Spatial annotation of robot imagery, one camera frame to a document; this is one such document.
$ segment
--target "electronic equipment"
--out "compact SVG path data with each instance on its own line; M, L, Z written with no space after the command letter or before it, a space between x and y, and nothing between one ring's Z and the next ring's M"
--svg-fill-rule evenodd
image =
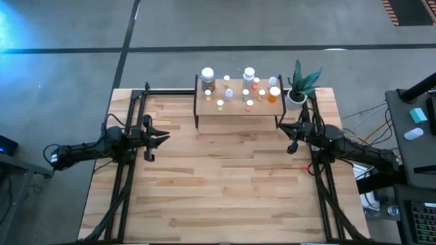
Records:
M17 142L0 135L0 153L4 153L12 157L17 147Z
M436 203L410 202L414 224L414 241L420 244L436 244Z
M432 96L426 100L427 111L429 112L430 130L436 135L436 97Z

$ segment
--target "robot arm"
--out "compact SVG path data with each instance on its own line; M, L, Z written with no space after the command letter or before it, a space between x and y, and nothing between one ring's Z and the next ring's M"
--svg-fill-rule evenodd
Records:
M391 150L382 150L371 146L353 142L347 139L342 130L333 125L324 125L321 130L317 130L312 123L296 122L292 124L282 124L280 129L293 140L288 147L287 153L293 154L298 148L298 140L318 147L324 158L331 163L335 159L342 158L350 161L357 161L374 166L380 172L396 171L397 157Z
M154 161L151 153L170 136L168 132L153 128L153 120L149 115L144 115L142 124L146 131L139 127L131 127L130 134L123 132L120 127L102 127L102 135L96 142L77 144L73 146L58 146L51 153L49 163L54 170L65 170L81 161L110 157L115 162L123 160L125 153L145 146L144 159Z

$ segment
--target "small bottle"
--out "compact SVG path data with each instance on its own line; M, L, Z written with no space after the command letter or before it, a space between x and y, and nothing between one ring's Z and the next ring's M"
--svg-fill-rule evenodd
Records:
M253 108L253 101L249 99L247 100L247 107L245 108L245 110L250 112L252 108Z
M270 88L270 94L268 96L268 100L271 102L276 102L277 98L279 98L280 95L280 88L272 87Z
M274 87L276 83L277 83L277 78L270 77L270 79L268 80L268 88Z
M265 97L265 94L266 93L265 93L264 89L259 90L258 101L262 101L264 99L264 97Z
M223 111L223 105L224 105L224 101L222 101L221 99L217 101L218 112L222 112Z
M203 91L206 89L213 92L215 90L215 77L213 76L213 70L210 67L206 67L202 70L202 75L200 77L202 81Z
M251 67L245 68L243 75L244 88L251 88L254 79L254 69Z
M231 102L233 100L233 90L230 88L227 88L225 90L225 100L228 102Z
M260 82L260 79L259 79L259 78L254 78L254 79L253 79L253 84L251 85L251 87L252 87L254 90L258 89L258 88L259 88L259 82Z
M224 88L230 88L230 76L225 75L224 76Z
M210 101L212 99L212 91L206 89L206 91L204 91L204 94L206 95L206 101Z
M248 89L243 90L243 101L247 101L249 99L250 91Z

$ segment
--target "green leaf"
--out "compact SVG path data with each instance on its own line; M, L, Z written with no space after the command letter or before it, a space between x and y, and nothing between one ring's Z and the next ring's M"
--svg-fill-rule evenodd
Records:
M304 88L303 88L303 90L306 90L306 89L308 89L308 88L311 88L311 87L313 87L313 85L315 84L315 82L318 80L318 78L320 77L320 75L321 75L321 71L322 71L322 69L320 69L319 71L316 71L316 72L313 72L312 74L310 74L310 75L308 75L306 78L305 78L305 85L304 85Z
M308 88L306 90L300 91L300 93L302 93L303 95L309 95L313 91L315 91L315 88L311 87L311 88Z
M303 80L303 78L302 78L302 75L301 75L301 64L300 64L300 61L299 60L297 60L296 62L295 62L295 70L294 70L294 77L293 77L293 87L294 88L296 88L296 90L298 90L298 89L300 89L300 88L302 88L303 86L302 86L302 80Z

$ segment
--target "potted plant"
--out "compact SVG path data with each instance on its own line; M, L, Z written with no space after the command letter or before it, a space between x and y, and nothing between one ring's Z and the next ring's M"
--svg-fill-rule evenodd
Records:
M295 62L294 77L291 80L288 78L288 83L291 89L287 92L285 103L288 110L301 109L306 102L307 95L315 91L313 86L321 74L321 70L313 72L306 78L301 75L301 64L297 60Z

